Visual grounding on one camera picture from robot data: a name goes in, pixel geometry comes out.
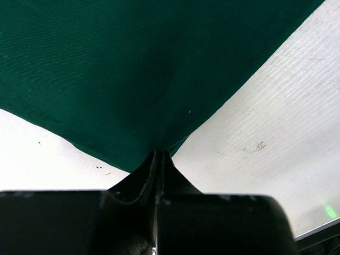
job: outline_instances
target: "green cloth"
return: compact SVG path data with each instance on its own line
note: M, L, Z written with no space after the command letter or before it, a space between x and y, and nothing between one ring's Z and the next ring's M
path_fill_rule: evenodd
M322 0L1 0L0 108L131 172L176 151Z

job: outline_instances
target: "dark green fabric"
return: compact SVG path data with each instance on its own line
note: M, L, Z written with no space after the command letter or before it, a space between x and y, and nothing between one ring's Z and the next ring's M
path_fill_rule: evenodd
M0 108L126 171L208 119L322 0L1 0Z

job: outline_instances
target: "white surface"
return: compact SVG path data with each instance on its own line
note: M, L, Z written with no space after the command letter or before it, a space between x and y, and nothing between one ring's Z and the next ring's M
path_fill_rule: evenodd
M318 8L174 162L203 192L272 195L295 236L339 217L340 1Z
M326 0L174 157L204 192L261 193L295 235L340 214L340 1ZM127 173L0 110L0 190L107 189Z

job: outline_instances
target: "green light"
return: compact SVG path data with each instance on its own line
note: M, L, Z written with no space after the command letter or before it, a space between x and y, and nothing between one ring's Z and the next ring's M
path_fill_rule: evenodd
M331 206L326 206L326 212L328 213L328 215L332 219L336 219L337 218L336 212L335 212L335 210Z

